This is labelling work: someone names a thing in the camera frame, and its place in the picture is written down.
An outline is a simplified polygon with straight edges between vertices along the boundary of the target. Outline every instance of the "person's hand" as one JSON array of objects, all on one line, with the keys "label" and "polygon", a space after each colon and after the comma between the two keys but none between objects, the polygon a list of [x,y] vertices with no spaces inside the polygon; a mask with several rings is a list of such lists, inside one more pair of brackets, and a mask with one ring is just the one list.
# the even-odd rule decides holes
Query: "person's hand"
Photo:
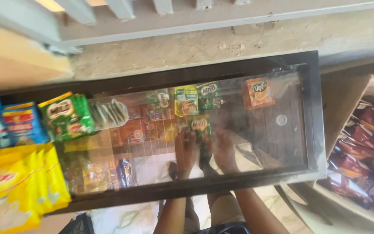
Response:
[{"label": "person's hand", "polygon": [[233,144],[221,127],[216,127],[211,140],[206,143],[206,148],[210,154],[213,152],[214,160],[224,174],[239,172]]},{"label": "person's hand", "polygon": [[180,179],[188,179],[191,169],[199,156],[196,151],[196,133],[187,132],[187,129],[187,127],[183,128],[174,139],[177,174]]}]

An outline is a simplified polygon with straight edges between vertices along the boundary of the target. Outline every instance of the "person's arm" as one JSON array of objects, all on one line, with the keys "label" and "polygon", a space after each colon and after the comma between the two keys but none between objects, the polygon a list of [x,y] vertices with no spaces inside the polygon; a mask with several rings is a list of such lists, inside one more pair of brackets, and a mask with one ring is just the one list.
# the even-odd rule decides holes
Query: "person's arm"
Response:
[{"label": "person's arm", "polygon": [[[233,145],[221,129],[215,130],[215,140],[212,141],[211,149],[214,160],[224,174],[240,172],[235,158]],[[264,234],[288,234],[288,230],[271,213],[263,201],[253,189],[241,189],[234,191],[240,209],[251,233]]]},{"label": "person's arm", "polygon": [[[186,129],[183,129],[175,138],[174,146],[178,170],[176,180],[188,179],[196,160],[195,143],[195,133],[186,134]],[[165,202],[157,226],[155,226],[154,234],[183,234],[185,211],[185,197],[168,199]]]},{"label": "person's arm", "polygon": [[253,189],[241,189],[234,192],[251,233],[289,234]]}]

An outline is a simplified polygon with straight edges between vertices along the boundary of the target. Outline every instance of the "glass top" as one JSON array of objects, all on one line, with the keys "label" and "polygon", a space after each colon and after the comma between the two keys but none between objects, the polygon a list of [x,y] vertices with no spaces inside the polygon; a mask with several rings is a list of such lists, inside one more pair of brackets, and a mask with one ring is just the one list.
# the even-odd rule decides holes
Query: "glass top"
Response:
[{"label": "glass top", "polygon": [[298,72],[89,99],[93,136],[56,146],[71,194],[307,165]]}]

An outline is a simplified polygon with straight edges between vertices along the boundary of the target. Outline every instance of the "orange tang packet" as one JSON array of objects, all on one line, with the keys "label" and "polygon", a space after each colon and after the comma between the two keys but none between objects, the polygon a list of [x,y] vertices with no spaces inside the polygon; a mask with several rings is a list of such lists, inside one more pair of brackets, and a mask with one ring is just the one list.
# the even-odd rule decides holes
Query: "orange tang packet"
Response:
[{"label": "orange tang packet", "polygon": [[257,109],[275,104],[269,80],[255,78],[242,83],[243,102],[246,109]]}]

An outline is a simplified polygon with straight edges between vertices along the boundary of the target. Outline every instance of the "glass display case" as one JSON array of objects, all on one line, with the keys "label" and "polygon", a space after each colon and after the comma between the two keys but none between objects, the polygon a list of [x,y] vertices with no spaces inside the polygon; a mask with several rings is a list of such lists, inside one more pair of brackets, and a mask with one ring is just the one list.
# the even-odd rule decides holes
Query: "glass display case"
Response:
[{"label": "glass display case", "polygon": [[85,93],[96,134],[56,144],[90,210],[325,178],[317,52],[9,91],[5,102]]}]

